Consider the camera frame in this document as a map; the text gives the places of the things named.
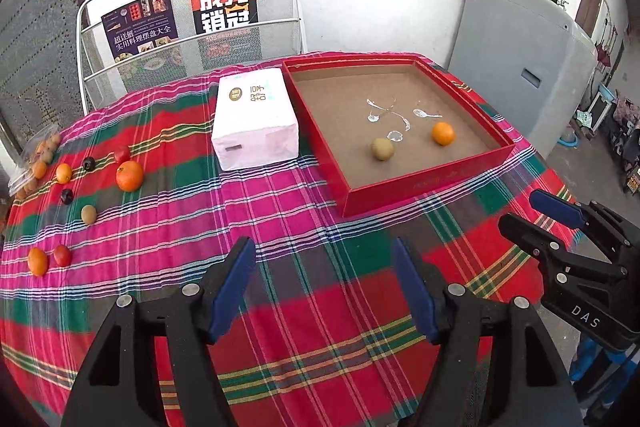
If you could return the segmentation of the blue gloved right hand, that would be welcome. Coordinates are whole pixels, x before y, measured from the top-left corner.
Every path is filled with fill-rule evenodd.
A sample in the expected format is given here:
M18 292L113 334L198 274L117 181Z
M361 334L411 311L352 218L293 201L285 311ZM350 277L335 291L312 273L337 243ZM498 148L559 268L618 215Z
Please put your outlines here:
M635 343L626 351L611 351L582 334L568 376L579 402L593 399L608 410L629 384L638 366L639 346Z

